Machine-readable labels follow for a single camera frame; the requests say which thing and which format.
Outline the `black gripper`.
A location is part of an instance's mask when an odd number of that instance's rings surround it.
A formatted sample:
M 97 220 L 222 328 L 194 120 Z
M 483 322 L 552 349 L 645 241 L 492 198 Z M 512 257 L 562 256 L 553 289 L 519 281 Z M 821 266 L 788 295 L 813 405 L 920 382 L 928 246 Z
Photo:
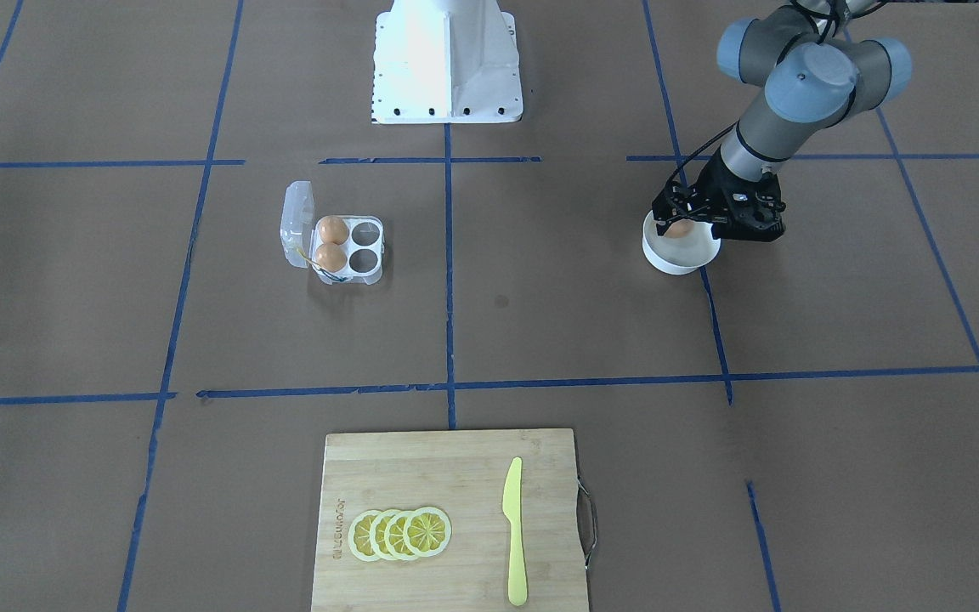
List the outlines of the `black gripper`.
M 673 173 L 665 182 L 665 229 L 691 220 L 709 224 L 716 240 L 775 241 L 784 236 L 786 204 L 778 177 L 739 177 L 722 155 L 709 159 L 696 181 L 686 185 Z

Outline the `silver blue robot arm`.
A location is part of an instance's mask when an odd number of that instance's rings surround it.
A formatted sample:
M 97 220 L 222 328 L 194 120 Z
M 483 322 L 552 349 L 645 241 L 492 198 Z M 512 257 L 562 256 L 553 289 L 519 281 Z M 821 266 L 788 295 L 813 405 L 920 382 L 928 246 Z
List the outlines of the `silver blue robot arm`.
M 742 116 L 705 144 L 692 182 L 673 171 L 654 198 L 659 236 L 704 224 L 716 240 L 775 241 L 786 204 L 778 170 L 816 133 L 900 96 L 912 81 L 908 47 L 893 38 L 840 39 L 879 1 L 788 1 L 764 19 L 732 23 L 717 65 L 758 88 Z

